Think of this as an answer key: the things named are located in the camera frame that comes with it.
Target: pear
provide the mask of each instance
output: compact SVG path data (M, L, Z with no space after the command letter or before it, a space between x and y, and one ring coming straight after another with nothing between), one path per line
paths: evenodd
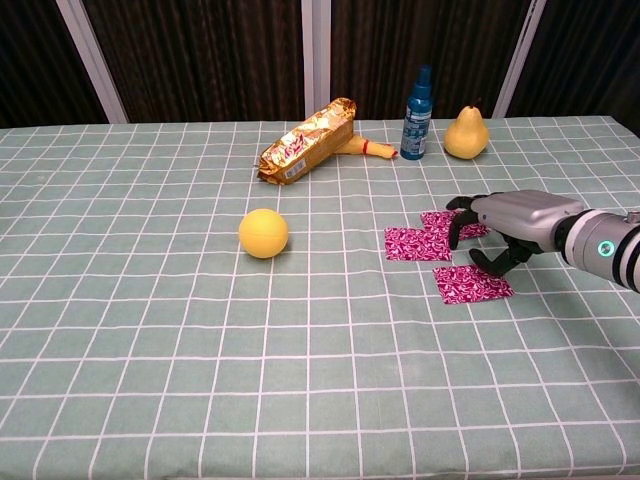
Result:
M462 109L444 135L444 149L454 157L471 160L489 143L489 129L474 105Z

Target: pink patterned cloth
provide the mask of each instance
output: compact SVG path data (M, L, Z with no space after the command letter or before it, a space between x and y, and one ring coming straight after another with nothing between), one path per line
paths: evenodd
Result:
M422 212L420 219L425 228L439 231L445 238L449 236L449 226L457 212L446 210L442 212ZM489 229L481 223L465 225L460 231L460 240L473 237L482 237L489 233Z
M384 231L387 260L451 260L446 235L417 228L392 227Z
M433 275L447 305L483 302L514 294L506 280L493 277L476 265L434 268Z

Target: silver robotic arm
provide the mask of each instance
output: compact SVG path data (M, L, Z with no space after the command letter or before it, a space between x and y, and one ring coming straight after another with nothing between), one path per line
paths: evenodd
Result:
M500 233L507 249L490 260L478 249L469 254L483 271L502 276L534 254L560 252L569 265L638 292L640 289L640 212L626 216L559 195L520 190L456 197L449 245L458 247L460 230L481 223Z

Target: blue spray bottle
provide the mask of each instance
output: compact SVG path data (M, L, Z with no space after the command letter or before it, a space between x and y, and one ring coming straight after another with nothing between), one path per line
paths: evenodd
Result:
M422 65L418 81L407 101L407 112L402 129L400 155L407 160L420 160L424 156L431 121L431 66Z

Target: yellow rubber chicken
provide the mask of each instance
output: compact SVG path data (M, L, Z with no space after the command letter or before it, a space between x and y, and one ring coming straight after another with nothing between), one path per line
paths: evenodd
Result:
M347 142L338 147L335 151L338 154L351 154L351 155L375 155L377 157L386 158L387 160L395 157L398 152L392 145L385 145L382 143L372 142L360 135L354 135Z

